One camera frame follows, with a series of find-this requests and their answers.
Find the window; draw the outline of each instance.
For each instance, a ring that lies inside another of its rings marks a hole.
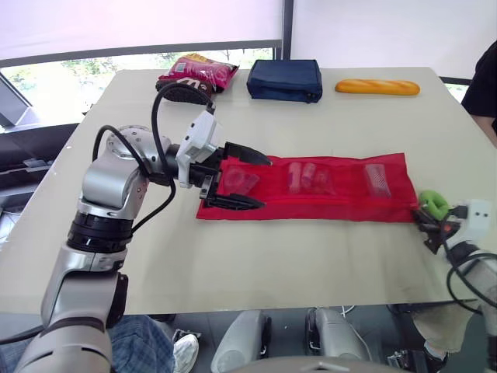
[[[461,103],[464,95],[466,94],[468,85],[445,83],[445,86],[449,89],[450,94],[454,96],[459,103]]]
[[[46,121],[77,123],[96,103],[116,71],[168,69],[184,54],[134,54],[56,61],[2,68],[0,72],[35,106]],[[251,68],[257,59],[272,59],[272,48],[197,52],[216,61]]]

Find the red mesh bag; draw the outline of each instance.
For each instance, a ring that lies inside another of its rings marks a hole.
[[[341,219],[411,222],[417,198],[404,154],[368,159],[269,157],[272,166],[227,159],[219,194],[244,194],[266,203],[249,211],[204,207],[199,219]]]

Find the red bag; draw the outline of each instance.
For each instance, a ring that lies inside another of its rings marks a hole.
[[[244,194],[265,202],[265,207],[231,211],[201,204],[196,217],[411,222],[418,205],[402,153],[368,159],[270,159],[272,166],[223,161],[218,188],[219,194]]]
[[[221,93],[228,87],[237,70],[238,66],[233,64],[217,62],[200,54],[190,53],[180,57],[167,75],[158,78],[159,80],[166,78],[204,80],[213,86],[216,93]]]

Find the bread loaf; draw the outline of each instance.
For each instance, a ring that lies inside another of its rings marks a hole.
[[[419,85],[408,80],[345,79],[336,84],[335,90],[344,93],[414,96],[420,89]]]

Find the black cable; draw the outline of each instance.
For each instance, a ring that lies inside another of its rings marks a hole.
[[[16,334],[15,336],[11,336],[9,338],[5,338],[4,340],[0,340],[0,345],[20,342],[21,340],[28,340],[29,338],[33,338],[41,333],[45,328],[42,325],[36,326],[32,329],[29,329],[25,332]]]
[[[443,218],[442,222],[440,223],[440,238],[442,239],[442,244],[443,244],[443,248],[445,249],[445,253],[446,253],[447,259],[449,260],[449,263],[452,266],[452,268],[450,268],[449,272],[447,273],[447,280],[446,280],[447,290],[449,291],[450,296],[462,308],[467,309],[468,311],[471,311],[471,312],[474,312],[474,313],[478,313],[479,315],[481,314],[480,311],[478,311],[476,309],[473,309],[473,308],[465,305],[463,303],[463,301],[461,301],[458,297],[455,296],[454,292],[452,291],[452,286],[450,284],[450,279],[451,279],[453,273],[455,272],[455,274],[461,279],[461,281],[463,282],[463,284],[466,285],[466,287],[474,295],[476,295],[478,298],[480,298],[485,303],[488,303],[492,307],[496,307],[497,308],[497,303],[495,303],[490,298],[485,297],[476,287],[474,287],[466,279],[466,277],[459,270],[459,266],[461,264],[466,263],[466,262],[468,262],[470,260],[473,260],[475,258],[481,258],[481,259],[487,258],[487,259],[491,259],[491,258],[497,258],[497,256],[495,254],[492,254],[492,253],[478,253],[478,254],[467,256],[466,258],[464,258],[464,260],[460,261],[459,263],[456,263],[453,255],[452,255],[452,253],[449,250],[449,246],[447,245],[447,234],[445,232],[445,225],[447,224],[447,219],[449,218],[449,216],[450,216],[450,211],[445,215],[445,217]]]
[[[157,149],[158,157],[161,159],[162,171],[164,172],[165,176],[169,179],[170,183],[173,183],[173,181],[172,181],[172,176],[170,175],[170,172],[168,170],[167,162],[165,160],[165,152],[164,148],[162,147],[161,136],[158,133],[157,117],[158,117],[158,107],[162,101],[162,98],[169,90],[174,88],[188,89],[194,92],[195,94],[202,96],[207,101],[207,109],[208,110],[211,109],[212,110],[210,111],[211,113],[214,112],[214,104],[210,99],[210,97],[204,92],[192,87],[191,85],[182,84],[182,83],[171,83],[165,85],[164,87],[161,88],[160,91],[158,91],[157,96],[155,97],[154,100],[154,104],[152,105],[152,114],[151,114],[152,135],[154,136],[154,143]]]
[[[387,307],[387,310],[388,310],[388,311],[390,311],[390,313],[391,313],[392,315],[396,315],[396,316],[398,316],[398,315],[401,315],[402,313],[408,313],[408,312],[400,312],[400,311],[398,311],[398,310],[394,310],[394,309],[391,307],[391,305],[385,305],[385,306]]]
[[[164,210],[174,199],[176,195],[176,185],[174,183],[174,179],[169,171],[167,160],[165,158],[165,152],[164,148],[162,147],[161,143],[161,136],[158,133],[158,108],[159,105],[162,101],[162,98],[164,95],[171,89],[174,88],[181,88],[181,89],[188,89],[195,94],[202,96],[206,102],[207,102],[207,108],[206,110],[209,111],[210,113],[214,113],[214,103],[210,99],[208,95],[206,95],[204,92],[193,88],[191,85],[187,84],[182,84],[182,83],[171,83],[168,85],[165,85],[162,87],[158,93],[157,96],[155,97],[154,104],[152,105],[152,113],[151,113],[151,127],[152,127],[152,135],[154,137],[154,143],[155,143],[155,148],[157,150],[157,154],[159,159],[161,160],[161,166],[162,166],[162,172],[164,173],[165,177],[168,179],[169,186],[171,187],[171,193],[169,194],[168,198],[164,201],[163,204],[161,204],[159,207],[157,207],[155,210],[153,210],[150,214],[145,216],[143,219],[141,219],[134,227],[131,229],[132,233],[135,233],[143,224],[145,224],[147,221],[152,219],[156,214]]]
[[[173,183],[171,183],[171,193],[169,193],[169,196],[168,196],[167,200],[165,200],[159,207],[157,207],[155,210],[153,210],[150,214],[148,214],[143,219],[141,219],[131,229],[131,233],[135,233],[143,224],[145,224],[147,221],[149,221],[150,219],[152,219],[156,214],[158,214],[159,212],[161,212],[162,210],[164,210],[168,206],[168,204],[171,203],[171,201],[172,201],[172,199],[174,198],[175,195],[176,195],[176,185],[173,182]]]
[[[102,140],[102,136],[106,131],[111,131],[113,134],[116,135],[117,138],[123,143],[123,145],[126,147],[126,149],[131,153],[133,156],[134,160],[137,161],[138,163],[138,168],[140,169],[140,172],[144,177],[149,177],[150,173],[147,171],[147,167],[145,166],[143,160],[139,156],[136,150],[134,150],[133,146],[130,144],[130,142],[124,138],[124,136],[117,130],[115,127],[112,126],[102,126],[99,129],[99,132],[96,134],[95,137],[95,143],[93,144],[93,153],[92,153],[92,161],[94,162],[98,157],[99,157],[99,148],[100,148],[100,142]]]
[[[480,259],[491,259],[491,258],[497,259],[497,254],[494,254],[494,253],[476,253],[474,255],[466,256],[457,265],[460,267],[461,265],[463,265],[463,264],[465,264],[467,262],[470,262],[472,260],[476,260],[478,258],[480,258]],[[452,278],[452,276],[454,275],[455,272],[456,272],[456,270],[454,269],[454,267],[452,267],[452,268],[450,268],[449,273],[447,274],[447,290],[449,291],[450,296],[463,309],[467,309],[468,311],[471,311],[471,312],[474,312],[474,313],[477,313],[477,314],[481,315],[481,311],[479,311],[477,309],[473,309],[472,307],[469,307],[468,305],[465,305],[464,302],[461,301],[454,294],[454,292],[452,290],[452,286],[451,286],[451,278]]]

